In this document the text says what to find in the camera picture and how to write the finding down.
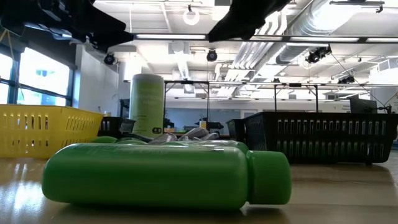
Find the green bottle cap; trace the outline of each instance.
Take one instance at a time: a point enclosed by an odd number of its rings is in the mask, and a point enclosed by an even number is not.
[[[250,204],[284,205],[290,200],[292,178],[287,158],[281,152],[249,151]]]

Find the black plastic basket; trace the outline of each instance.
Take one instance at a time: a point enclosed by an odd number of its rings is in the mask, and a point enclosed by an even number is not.
[[[136,121],[120,117],[104,117],[99,127],[98,136],[122,138],[123,133],[132,133]]]
[[[263,112],[245,119],[253,151],[283,152],[290,162],[386,162],[398,114]]]
[[[228,125],[229,136],[232,140],[246,142],[243,119],[231,119],[226,124]]]

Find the yellow basket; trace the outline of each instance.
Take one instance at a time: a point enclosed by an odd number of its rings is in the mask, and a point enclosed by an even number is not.
[[[0,157],[48,159],[93,140],[102,114],[64,106],[0,105]]]

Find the window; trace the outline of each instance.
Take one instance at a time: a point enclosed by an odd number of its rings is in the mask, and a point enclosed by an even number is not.
[[[21,54],[19,82],[41,90],[67,95],[70,69],[32,49]]]
[[[9,80],[11,74],[12,59],[0,54],[0,78]]]
[[[6,104],[8,100],[8,85],[0,83],[0,104]]]
[[[65,106],[66,103],[67,101],[65,98],[37,93],[26,89],[18,89],[17,104]]]

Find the wooden table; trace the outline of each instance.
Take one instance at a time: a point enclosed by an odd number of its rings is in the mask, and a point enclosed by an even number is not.
[[[292,166],[284,206],[246,205],[234,213],[84,208],[44,198],[45,161],[0,159],[0,223],[398,223],[398,152],[379,166]]]

